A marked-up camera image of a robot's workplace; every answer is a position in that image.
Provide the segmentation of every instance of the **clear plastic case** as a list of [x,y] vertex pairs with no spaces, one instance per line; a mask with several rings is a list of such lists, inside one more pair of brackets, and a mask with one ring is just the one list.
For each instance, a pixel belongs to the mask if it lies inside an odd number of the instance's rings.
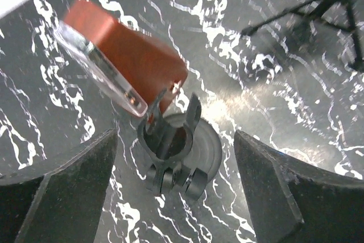
[[144,116],[145,100],[92,42],[63,21],[53,35],[104,94],[133,115]]

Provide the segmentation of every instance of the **black tripod leg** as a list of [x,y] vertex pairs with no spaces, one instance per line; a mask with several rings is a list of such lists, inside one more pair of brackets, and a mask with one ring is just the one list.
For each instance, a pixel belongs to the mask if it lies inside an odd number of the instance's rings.
[[317,0],[307,0],[307,1],[303,2],[302,4],[296,5],[296,6],[292,7],[292,8],[290,8],[290,9],[284,9],[280,14],[277,14],[276,16],[271,17],[271,18],[267,19],[266,21],[264,21],[262,23],[246,27],[245,29],[243,29],[241,31],[241,36],[245,36],[245,35],[251,36],[251,35],[255,34],[264,25],[267,25],[267,24],[269,24],[269,23],[271,23],[273,21],[276,21],[277,19],[279,19],[281,17],[284,17],[285,15],[290,14],[293,11],[299,10],[302,7],[310,5],[314,1],[317,1]]
[[349,64],[349,67],[358,72],[364,72],[364,62],[362,47],[360,44],[359,31],[355,22],[355,16],[353,11],[353,5],[351,1],[348,1],[346,5],[346,15],[348,16],[349,28],[351,29],[351,38],[354,43],[355,60],[354,63]]
[[337,0],[322,0],[318,6],[309,13],[311,18],[320,18],[327,12]]

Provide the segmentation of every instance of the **black stand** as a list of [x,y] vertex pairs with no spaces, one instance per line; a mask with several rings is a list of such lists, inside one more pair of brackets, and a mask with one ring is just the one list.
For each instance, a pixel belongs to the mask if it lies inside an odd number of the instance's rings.
[[364,181],[235,132],[234,150],[257,243],[363,243]]
[[112,128],[0,176],[0,242],[94,242],[117,145]]
[[[310,5],[312,2],[315,1],[320,1],[320,4],[313,11],[311,11],[310,13],[305,13],[300,11],[301,8]],[[241,31],[241,36],[245,35],[251,36],[255,34],[264,25],[267,25],[281,17],[284,17],[287,14],[299,15],[300,17],[308,18],[310,20],[315,20],[327,26],[333,27],[337,30],[341,30],[347,32],[348,34],[351,34],[354,43],[354,50],[356,57],[354,62],[352,64],[349,64],[349,67],[358,72],[364,72],[363,54],[360,45],[359,32],[355,22],[355,16],[353,11],[353,5],[355,4],[356,1],[357,0],[307,0],[302,4],[283,10],[282,13],[272,18],[269,18],[268,20],[260,24],[249,26],[243,29]],[[349,22],[348,27],[329,23],[328,21],[322,18],[322,16],[337,2],[341,3],[346,7],[346,15],[348,17],[348,22]]]
[[222,161],[221,141],[214,128],[201,119],[201,103],[192,94],[186,113],[163,117],[162,91],[138,126],[138,139],[152,160],[146,187],[155,196],[178,188],[198,200],[215,177]]

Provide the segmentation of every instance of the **black circular base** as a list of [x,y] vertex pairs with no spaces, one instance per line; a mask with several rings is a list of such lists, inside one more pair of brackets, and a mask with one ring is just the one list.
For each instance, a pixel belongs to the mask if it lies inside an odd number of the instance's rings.
[[[185,121],[185,114],[172,114],[164,117],[164,120],[174,127],[179,127]],[[212,125],[201,118],[193,135],[191,152],[183,163],[191,169],[199,168],[206,172],[209,183],[216,176],[221,161],[222,144],[220,137]]]

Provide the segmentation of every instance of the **gray surface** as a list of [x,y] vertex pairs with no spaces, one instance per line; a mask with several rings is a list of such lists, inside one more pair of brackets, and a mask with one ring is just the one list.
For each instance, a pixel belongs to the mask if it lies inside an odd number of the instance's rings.
[[[237,129],[363,178],[364,79],[347,66],[351,40],[317,24],[300,27],[294,17],[239,40],[249,22],[297,0],[92,0],[178,50],[189,77],[170,111],[185,110],[196,92],[224,144],[220,171],[201,200],[154,198],[141,180],[137,122],[49,35],[71,1],[30,0],[0,20],[0,173],[51,159],[118,121],[119,153],[95,242],[255,242],[233,151]],[[346,21],[339,7],[328,17]]]

